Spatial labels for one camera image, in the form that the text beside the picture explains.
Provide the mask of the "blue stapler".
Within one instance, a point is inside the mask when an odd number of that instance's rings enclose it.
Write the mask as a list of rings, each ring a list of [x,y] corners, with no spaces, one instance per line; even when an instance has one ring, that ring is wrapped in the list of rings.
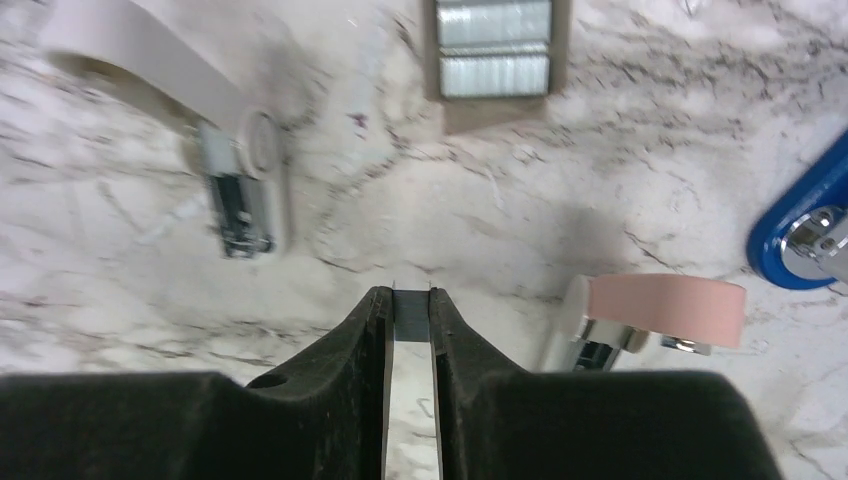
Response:
[[[750,232],[751,268],[789,290],[847,282],[847,134],[842,133]]]

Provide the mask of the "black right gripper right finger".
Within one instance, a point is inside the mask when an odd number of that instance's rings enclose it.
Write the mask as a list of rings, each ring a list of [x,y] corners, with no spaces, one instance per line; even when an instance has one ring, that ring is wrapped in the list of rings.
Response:
[[[445,479],[777,479],[746,400],[700,371],[532,373],[429,293]]]

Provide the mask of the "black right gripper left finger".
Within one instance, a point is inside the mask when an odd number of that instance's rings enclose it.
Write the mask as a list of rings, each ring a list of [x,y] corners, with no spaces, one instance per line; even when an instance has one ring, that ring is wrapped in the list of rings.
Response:
[[[5,479],[380,479],[393,293],[371,289],[300,353],[218,372],[5,375]]]

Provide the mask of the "grey staple strip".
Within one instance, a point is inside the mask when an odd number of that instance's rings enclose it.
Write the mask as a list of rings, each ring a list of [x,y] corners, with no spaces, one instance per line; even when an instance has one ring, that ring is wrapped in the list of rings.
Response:
[[[393,290],[394,340],[428,343],[430,341],[429,290]]]

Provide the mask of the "small white stapler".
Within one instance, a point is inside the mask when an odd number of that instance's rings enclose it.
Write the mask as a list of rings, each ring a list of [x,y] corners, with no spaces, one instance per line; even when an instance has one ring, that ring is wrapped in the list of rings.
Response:
[[[63,63],[95,61],[187,111],[225,258],[285,252],[291,231],[285,133],[270,107],[134,1],[57,1],[40,41]]]

